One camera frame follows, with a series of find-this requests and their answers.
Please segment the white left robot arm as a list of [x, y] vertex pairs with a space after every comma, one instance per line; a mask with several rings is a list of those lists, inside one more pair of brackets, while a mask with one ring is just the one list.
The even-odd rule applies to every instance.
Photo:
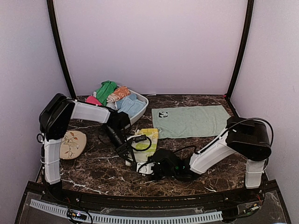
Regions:
[[122, 134], [122, 130], [131, 124], [126, 113], [74, 100], [58, 93], [39, 116], [40, 133], [37, 139], [42, 144], [41, 162], [46, 183], [53, 185], [61, 181], [60, 147], [72, 119], [103, 124], [118, 156], [131, 164], [136, 162], [131, 143]]

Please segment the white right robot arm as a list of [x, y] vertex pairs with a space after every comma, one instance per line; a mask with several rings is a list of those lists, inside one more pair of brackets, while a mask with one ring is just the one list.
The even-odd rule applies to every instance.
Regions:
[[198, 179], [209, 168], [228, 156], [238, 153], [246, 158], [245, 187], [238, 198], [249, 202], [256, 196], [256, 188], [262, 181], [274, 140], [270, 122], [262, 118], [231, 117], [221, 133], [202, 149], [193, 147], [193, 154], [180, 159], [175, 152], [157, 150], [145, 166], [146, 173], [154, 180], [174, 177], [182, 182]]

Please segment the yellow green patterned towel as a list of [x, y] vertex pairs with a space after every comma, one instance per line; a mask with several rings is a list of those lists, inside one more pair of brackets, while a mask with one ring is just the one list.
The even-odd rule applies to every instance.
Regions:
[[140, 142], [130, 141], [131, 146], [137, 149], [135, 152], [136, 162], [147, 162], [148, 158], [156, 152], [159, 132], [157, 128], [145, 128], [137, 130], [134, 135], [139, 134], [145, 134], [147, 139]]

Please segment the pink microfibre towel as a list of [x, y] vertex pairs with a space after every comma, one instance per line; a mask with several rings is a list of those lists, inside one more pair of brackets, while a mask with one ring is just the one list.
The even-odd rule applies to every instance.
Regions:
[[94, 96], [88, 96], [85, 102], [93, 105], [102, 105], [102, 103]]

